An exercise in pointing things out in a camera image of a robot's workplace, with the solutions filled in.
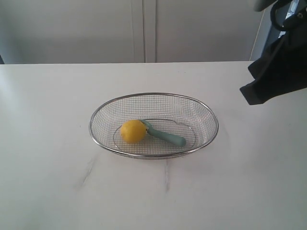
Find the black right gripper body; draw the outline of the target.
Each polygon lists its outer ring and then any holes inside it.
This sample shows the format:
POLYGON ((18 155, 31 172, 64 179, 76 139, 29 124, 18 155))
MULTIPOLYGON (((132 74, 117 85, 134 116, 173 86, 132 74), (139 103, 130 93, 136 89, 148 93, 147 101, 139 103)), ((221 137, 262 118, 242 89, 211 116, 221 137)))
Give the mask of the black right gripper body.
POLYGON ((254 80, 265 74, 307 73, 307 10, 303 8, 279 24, 277 11, 288 3, 287 0, 277 0, 272 4, 272 26, 285 34, 269 45, 262 56, 249 65, 248 70, 254 80))

